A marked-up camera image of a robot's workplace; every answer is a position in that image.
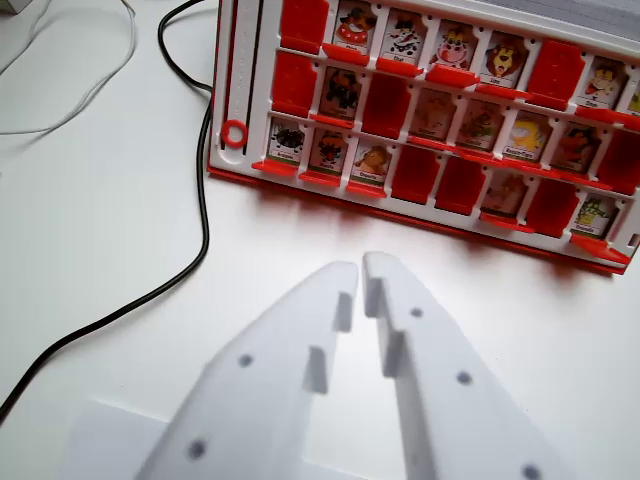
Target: screw hole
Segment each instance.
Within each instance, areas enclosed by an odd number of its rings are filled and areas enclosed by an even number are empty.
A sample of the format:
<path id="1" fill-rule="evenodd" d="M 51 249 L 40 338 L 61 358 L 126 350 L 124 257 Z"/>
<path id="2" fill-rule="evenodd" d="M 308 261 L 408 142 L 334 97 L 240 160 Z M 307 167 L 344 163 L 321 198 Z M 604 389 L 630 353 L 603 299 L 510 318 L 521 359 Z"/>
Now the screw hole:
<path id="1" fill-rule="evenodd" d="M 251 365 L 253 363 L 253 357 L 251 355 L 242 355 L 239 359 L 238 359 L 238 363 L 240 364 L 240 366 L 242 368 L 248 367 L 249 365 Z"/>
<path id="2" fill-rule="evenodd" d="M 540 470 L 533 465 L 525 465 L 522 469 L 522 476 L 527 480 L 538 480 L 541 478 Z"/>
<path id="3" fill-rule="evenodd" d="M 189 444 L 187 455 L 191 460 L 198 460 L 207 451 L 207 444 L 204 440 L 196 439 Z"/>
<path id="4" fill-rule="evenodd" d="M 458 380 L 458 383 L 461 383 L 462 385 L 469 385 L 473 380 L 471 375 L 465 371 L 460 372 L 456 379 Z"/>

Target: cartoon animal face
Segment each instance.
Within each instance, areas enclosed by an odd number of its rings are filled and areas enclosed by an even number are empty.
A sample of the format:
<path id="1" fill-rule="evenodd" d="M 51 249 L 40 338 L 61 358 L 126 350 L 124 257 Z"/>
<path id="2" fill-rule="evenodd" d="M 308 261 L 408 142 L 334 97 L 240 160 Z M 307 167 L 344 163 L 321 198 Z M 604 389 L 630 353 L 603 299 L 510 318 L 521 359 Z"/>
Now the cartoon animal face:
<path id="1" fill-rule="evenodd" d="M 524 55 L 510 42 L 496 45 L 487 56 L 487 70 L 494 77 L 506 77 L 522 66 Z"/>
<path id="2" fill-rule="evenodd" d="M 342 155 L 342 147 L 344 146 L 344 140 L 340 135 L 335 133 L 326 132 L 318 147 L 320 148 L 320 156 L 324 161 L 329 163 L 335 163 Z"/>
<path id="3" fill-rule="evenodd" d="M 451 29 L 442 38 L 444 41 L 438 47 L 438 58 L 446 63 L 462 62 L 469 50 L 468 40 L 462 29 Z"/>
<path id="4" fill-rule="evenodd" d="M 523 147 L 529 151 L 542 147 L 542 135 L 536 122 L 516 120 L 511 130 L 514 147 Z"/>
<path id="5" fill-rule="evenodd" d="M 272 138 L 278 142 L 279 146 L 293 148 L 294 150 L 304 143 L 304 133 L 300 130 L 290 130 L 288 128 L 282 128 Z"/>
<path id="6" fill-rule="evenodd" d="M 354 8 L 346 17 L 340 18 L 340 23 L 352 32 L 364 32 L 376 26 L 375 17 L 368 17 L 361 8 Z"/>
<path id="7" fill-rule="evenodd" d="M 616 78 L 616 72 L 608 67 L 600 67 L 596 70 L 596 74 L 591 80 L 597 90 L 608 90 L 613 80 Z"/>

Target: cartoon dog card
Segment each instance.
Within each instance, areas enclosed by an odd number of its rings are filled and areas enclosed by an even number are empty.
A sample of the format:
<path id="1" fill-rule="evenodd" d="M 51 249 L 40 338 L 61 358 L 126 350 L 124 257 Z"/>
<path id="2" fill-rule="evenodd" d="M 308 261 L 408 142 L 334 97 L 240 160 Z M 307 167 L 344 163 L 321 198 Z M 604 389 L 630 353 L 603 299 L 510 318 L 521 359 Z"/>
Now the cartoon dog card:
<path id="1" fill-rule="evenodd" d="M 585 107 L 613 108 L 626 81 L 622 62 L 596 57 L 576 103 Z"/>
<path id="2" fill-rule="evenodd" d="M 527 60 L 522 37 L 494 32 L 485 52 L 480 81 L 500 87 L 514 88 Z"/>
<path id="3" fill-rule="evenodd" d="M 603 238 L 618 213 L 616 201 L 590 193 L 573 221 L 571 231 L 595 238 Z"/>
<path id="4" fill-rule="evenodd" d="M 518 214 L 526 193 L 527 185 L 522 175 L 495 170 L 481 209 L 485 212 L 514 217 Z"/>
<path id="5" fill-rule="evenodd" d="M 366 2 L 341 1 L 336 15 L 333 43 L 367 55 L 371 48 L 376 16 Z"/>
<path id="6" fill-rule="evenodd" d="M 303 143 L 304 133 L 296 122 L 275 117 L 271 120 L 267 158 L 298 165 Z"/>
<path id="7" fill-rule="evenodd" d="M 318 111 L 329 117 L 353 120 L 361 88 L 355 72 L 328 67 Z"/>
<path id="8" fill-rule="evenodd" d="M 502 154 L 518 160 L 538 162 L 550 132 L 547 117 L 520 110 Z"/>
<path id="9" fill-rule="evenodd" d="M 456 143 L 463 147 L 491 150 L 502 120 L 500 107 L 495 103 L 469 100 Z"/>
<path id="10" fill-rule="evenodd" d="M 382 144 L 360 141 L 356 150 L 356 160 L 351 169 L 351 180 L 382 187 L 387 177 L 391 154 Z"/>
<path id="11" fill-rule="evenodd" d="M 478 39 L 471 25 L 444 20 L 440 22 L 436 45 L 429 63 L 469 70 Z"/>
<path id="12" fill-rule="evenodd" d="M 444 140 L 455 112 L 451 94 L 423 89 L 413 114 L 409 134 L 416 137 Z"/>
<path id="13" fill-rule="evenodd" d="M 417 65 L 427 35 L 422 16 L 392 8 L 382 40 L 380 57 Z"/>
<path id="14" fill-rule="evenodd" d="M 551 166 L 584 173 L 598 150 L 600 139 L 594 127 L 570 122 L 551 159 Z"/>
<path id="15" fill-rule="evenodd" d="M 340 132 L 316 129 L 309 156 L 309 170 L 329 175 L 341 175 L 347 143 Z"/>

